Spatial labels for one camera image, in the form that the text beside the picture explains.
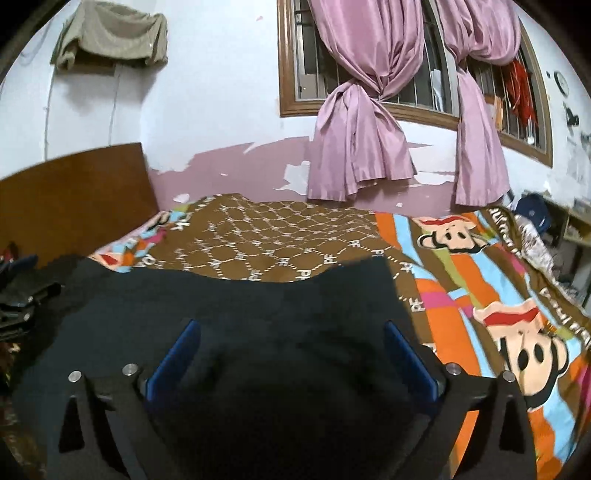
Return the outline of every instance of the silver bolt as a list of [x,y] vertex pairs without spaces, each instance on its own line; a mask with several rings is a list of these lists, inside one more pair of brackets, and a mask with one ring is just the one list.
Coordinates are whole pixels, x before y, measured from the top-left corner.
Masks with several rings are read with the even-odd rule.
[[127,364],[121,370],[126,377],[131,377],[134,373],[139,370],[139,367],[136,364]]
[[459,375],[462,373],[462,367],[458,364],[447,364],[445,370],[452,375]]
[[509,383],[513,383],[515,381],[515,374],[513,372],[505,371],[503,372],[503,378]]
[[81,378],[82,378],[82,373],[78,370],[74,370],[70,375],[68,375],[68,380],[72,383],[78,382],[78,380]]

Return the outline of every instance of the round clock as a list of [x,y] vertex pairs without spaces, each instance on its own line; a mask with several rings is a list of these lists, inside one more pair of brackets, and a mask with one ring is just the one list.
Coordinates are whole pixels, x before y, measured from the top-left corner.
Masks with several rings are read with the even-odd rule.
[[565,97],[569,96],[569,84],[566,83],[566,78],[560,72],[554,72],[554,80],[556,80],[556,85],[558,85],[558,89],[562,92]]

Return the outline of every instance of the beige cloth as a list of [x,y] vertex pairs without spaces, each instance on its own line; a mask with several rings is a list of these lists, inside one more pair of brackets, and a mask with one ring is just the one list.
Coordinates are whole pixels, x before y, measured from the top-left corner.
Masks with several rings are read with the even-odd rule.
[[110,2],[83,0],[65,23],[51,57],[60,70],[70,70],[80,51],[112,60],[165,63],[167,22]]

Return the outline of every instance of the headboard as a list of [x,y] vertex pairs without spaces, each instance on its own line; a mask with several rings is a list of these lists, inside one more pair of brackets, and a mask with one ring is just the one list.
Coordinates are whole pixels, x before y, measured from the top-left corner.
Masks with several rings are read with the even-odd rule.
[[89,255],[157,212],[141,144],[80,152],[0,181],[0,248],[15,242],[43,266]]

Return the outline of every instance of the black fabric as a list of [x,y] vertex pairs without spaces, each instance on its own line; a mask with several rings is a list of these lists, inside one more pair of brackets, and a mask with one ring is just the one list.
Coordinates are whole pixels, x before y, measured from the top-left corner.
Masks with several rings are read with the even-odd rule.
[[290,284],[117,274],[88,259],[60,275],[13,395],[50,456],[68,374],[155,364],[185,317],[202,326],[200,350],[152,410],[195,478],[379,478],[426,427],[384,353],[386,320],[414,332],[381,258]]

